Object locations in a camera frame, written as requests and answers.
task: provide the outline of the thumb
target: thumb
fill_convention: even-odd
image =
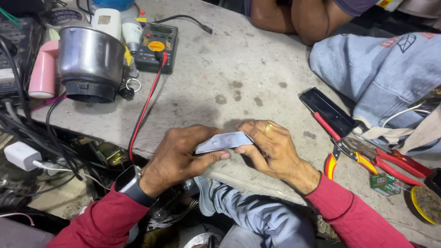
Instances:
[[[263,172],[268,167],[265,158],[255,145],[241,145],[236,147],[234,152],[250,157],[257,171]]]
[[[208,166],[216,163],[219,160],[226,160],[230,158],[231,154],[227,150],[210,152],[202,156],[198,156],[195,160],[193,160],[191,163],[191,168],[196,174],[200,175],[205,171],[206,168],[208,168]]]

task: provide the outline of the gold ring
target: gold ring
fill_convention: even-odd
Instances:
[[[273,127],[273,125],[271,125],[271,124],[267,124],[266,126],[265,126],[265,131],[263,131],[263,134],[265,134],[266,132],[269,132],[271,129],[273,129],[274,127]]]

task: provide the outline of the gray sneaker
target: gray sneaker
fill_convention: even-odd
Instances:
[[[201,213],[205,216],[212,216],[216,213],[216,209],[213,204],[213,189],[221,185],[220,182],[212,180],[206,177],[195,177],[194,181],[199,187],[199,209]]]

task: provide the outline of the red sleeve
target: red sleeve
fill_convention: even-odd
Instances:
[[[327,178],[323,173],[318,187],[305,196],[334,228],[348,248],[413,248],[379,213],[357,195]]]
[[[116,192],[112,185],[110,192],[102,200],[91,203],[46,248],[121,248],[128,239],[129,230],[148,211],[149,208]]]

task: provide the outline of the watch strap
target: watch strap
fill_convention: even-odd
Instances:
[[[144,193],[144,191],[142,191],[142,189],[139,187],[138,183],[136,183],[134,187],[130,187],[130,189],[123,194],[146,207],[151,207],[158,200],[158,198],[151,197]]]

